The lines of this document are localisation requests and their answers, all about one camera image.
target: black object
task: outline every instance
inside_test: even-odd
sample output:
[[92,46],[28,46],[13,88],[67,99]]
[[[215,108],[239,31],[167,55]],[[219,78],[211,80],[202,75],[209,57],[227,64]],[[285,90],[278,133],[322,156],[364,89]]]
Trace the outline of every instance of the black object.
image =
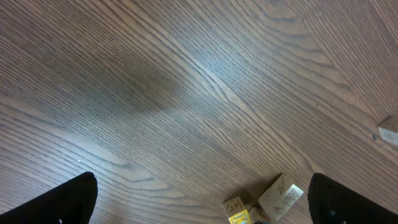
[[308,203],[313,224],[390,224],[398,215],[323,174],[312,176]]
[[0,223],[87,224],[94,210],[97,193],[94,174],[85,172],[0,215]]

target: yellow block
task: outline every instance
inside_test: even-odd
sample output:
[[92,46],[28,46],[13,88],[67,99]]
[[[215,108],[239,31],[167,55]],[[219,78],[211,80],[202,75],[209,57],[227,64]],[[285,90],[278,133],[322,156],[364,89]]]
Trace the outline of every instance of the yellow block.
[[251,219],[247,210],[243,210],[238,214],[229,218],[231,224],[251,224]]

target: wooden surface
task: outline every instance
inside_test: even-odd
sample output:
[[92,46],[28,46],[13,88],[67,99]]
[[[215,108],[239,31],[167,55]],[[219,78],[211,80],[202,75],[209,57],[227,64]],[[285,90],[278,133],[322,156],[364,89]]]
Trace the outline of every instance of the wooden surface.
[[[0,211],[84,171],[92,223],[227,223],[285,173],[398,213],[394,1],[0,2]],[[303,196],[281,223],[310,223]]]

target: yellow label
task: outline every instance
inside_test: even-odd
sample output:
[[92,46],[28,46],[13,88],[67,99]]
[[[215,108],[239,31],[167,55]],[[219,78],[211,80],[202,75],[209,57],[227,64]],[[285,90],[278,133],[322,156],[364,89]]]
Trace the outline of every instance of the yellow label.
[[243,210],[238,214],[229,218],[231,224],[251,224],[251,219],[247,210]]

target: block with yellow face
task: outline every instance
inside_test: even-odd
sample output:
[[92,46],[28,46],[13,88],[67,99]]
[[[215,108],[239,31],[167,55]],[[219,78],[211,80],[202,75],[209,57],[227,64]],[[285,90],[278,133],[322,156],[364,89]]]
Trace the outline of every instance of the block with yellow face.
[[251,224],[251,219],[247,210],[243,210],[238,214],[229,218],[231,224]]

